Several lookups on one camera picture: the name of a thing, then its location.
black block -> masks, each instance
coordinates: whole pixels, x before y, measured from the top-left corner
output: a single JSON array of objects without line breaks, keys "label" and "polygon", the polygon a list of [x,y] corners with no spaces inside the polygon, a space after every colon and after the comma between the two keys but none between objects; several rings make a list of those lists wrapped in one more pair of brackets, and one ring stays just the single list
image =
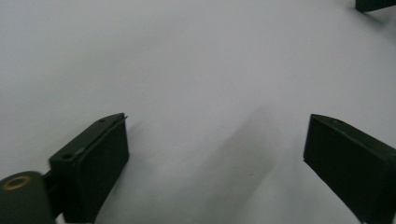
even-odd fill
[{"label": "black block", "polygon": [[305,162],[361,222],[390,224],[396,150],[338,119],[312,115]]},{"label": "black block", "polygon": [[94,222],[128,161],[123,114],[97,120],[49,159],[66,222]]}]

black plastic part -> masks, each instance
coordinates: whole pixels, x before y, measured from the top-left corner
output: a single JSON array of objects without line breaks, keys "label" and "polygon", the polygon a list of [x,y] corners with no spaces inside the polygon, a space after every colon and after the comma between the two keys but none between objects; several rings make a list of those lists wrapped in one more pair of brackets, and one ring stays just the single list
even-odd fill
[{"label": "black plastic part", "polygon": [[124,114],[97,120],[49,159],[66,222],[94,222],[128,161]]},{"label": "black plastic part", "polygon": [[305,162],[360,222],[390,224],[396,211],[396,150],[338,119],[312,115]]},{"label": "black plastic part", "polygon": [[54,180],[52,171],[48,171],[46,174],[44,174],[43,178],[46,184],[47,193],[49,195],[49,204],[52,216],[56,218],[64,210],[64,201],[62,198],[61,188]]},{"label": "black plastic part", "polygon": [[356,0],[356,9],[360,12],[379,10],[396,5],[396,0]]},{"label": "black plastic part", "polygon": [[0,182],[1,224],[55,224],[43,177],[22,172]]}]

black clamp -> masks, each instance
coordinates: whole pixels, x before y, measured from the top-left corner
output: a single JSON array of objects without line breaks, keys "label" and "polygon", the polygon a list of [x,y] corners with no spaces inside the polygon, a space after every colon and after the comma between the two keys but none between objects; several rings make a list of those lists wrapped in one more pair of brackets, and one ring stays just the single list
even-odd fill
[{"label": "black clamp", "polygon": [[45,175],[22,172],[0,182],[0,223],[93,223],[129,159],[126,117],[97,120],[49,158]]}]

screw hole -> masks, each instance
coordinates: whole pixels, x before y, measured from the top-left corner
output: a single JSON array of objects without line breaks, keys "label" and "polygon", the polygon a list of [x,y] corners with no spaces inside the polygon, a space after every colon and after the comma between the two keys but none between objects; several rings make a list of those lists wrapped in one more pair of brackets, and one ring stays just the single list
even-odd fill
[{"label": "screw hole", "polygon": [[72,157],[73,157],[72,154],[66,154],[66,155],[63,156],[64,160],[69,160]]},{"label": "screw hole", "polygon": [[8,180],[8,182],[3,186],[3,189],[4,190],[19,189],[27,185],[27,183],[29,183],[31,179],[32,177],[28,175],[17,176],[13,179]]}]

white table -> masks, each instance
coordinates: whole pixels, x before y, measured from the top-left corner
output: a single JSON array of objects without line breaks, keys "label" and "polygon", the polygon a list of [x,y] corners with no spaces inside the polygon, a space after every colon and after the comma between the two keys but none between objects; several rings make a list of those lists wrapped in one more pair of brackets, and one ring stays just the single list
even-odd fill
[{"label": "white table", "polygon": [[396,147],[396,11],[349,0],[3,1],[0,178],[124,112],[102,223],[359,223],[303,162],[312,113]]}]

